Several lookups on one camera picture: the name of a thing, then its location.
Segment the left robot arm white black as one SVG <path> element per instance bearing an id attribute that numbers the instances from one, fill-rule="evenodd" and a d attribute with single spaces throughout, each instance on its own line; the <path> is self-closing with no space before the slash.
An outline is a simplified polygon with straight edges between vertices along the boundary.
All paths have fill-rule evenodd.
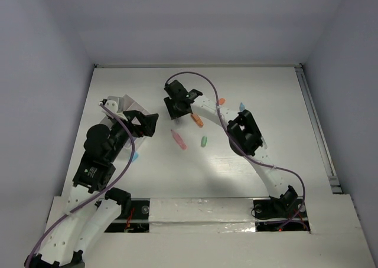
<path id="1" fill-rule="evenodd" d="M 64 215 L 39 239 L 25 267 L 84 267 L 109 225 L 132 213 L 131 194 L 114 186 L 113 163 L 127 142 L 154 135 L 159 115 L 104 110 L 112 125 L 100 123 L 87 131 Z"/>

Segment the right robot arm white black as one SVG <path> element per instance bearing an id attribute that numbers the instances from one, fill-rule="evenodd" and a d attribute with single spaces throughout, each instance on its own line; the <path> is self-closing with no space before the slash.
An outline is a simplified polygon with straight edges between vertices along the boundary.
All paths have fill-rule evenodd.
<path id="1" fill-rule="evenodd" d="M 164 90 L 168 94 L 164 102 L 171 119 L 194 113 L 219 125 L 225 131 L 233 152 L 248 160 L 259 175 L 268 192 L 269 201 L 265 207 L 256 205 L 253 208 L 257 218 L 292 220 L 297 217 L 303 204 L 296 206 L 298 194 L 280 173 L 293 172 L 270 161 L 265 140 L 250 111 L 237 112 L 224 108 L 196 89 L 188 91 L 178 80 L 168 79 Z"/>

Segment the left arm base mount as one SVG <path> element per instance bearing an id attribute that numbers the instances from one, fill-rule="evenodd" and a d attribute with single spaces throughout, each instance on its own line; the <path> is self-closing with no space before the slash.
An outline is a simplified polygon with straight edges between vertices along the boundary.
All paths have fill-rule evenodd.
<path id="1" fill-rule="evenodd" d="M 119 188 L 111 188 L 105 193 L 105 199 L 116 201 L 121 212 L 112 221 L 105 233 L 148 233 L 150 199 L 132 198 L 131 194 Z"/>

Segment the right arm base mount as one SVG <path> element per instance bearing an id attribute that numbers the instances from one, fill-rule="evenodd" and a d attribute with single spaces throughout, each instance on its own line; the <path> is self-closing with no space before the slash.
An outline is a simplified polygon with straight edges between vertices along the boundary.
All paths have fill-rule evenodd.
<path id="1" fill-rule="evenodd" d="M 279 198 L 253 200 L 250 213 L 257 232 L 311 231 L 303 199 L 290 185 Z"/>

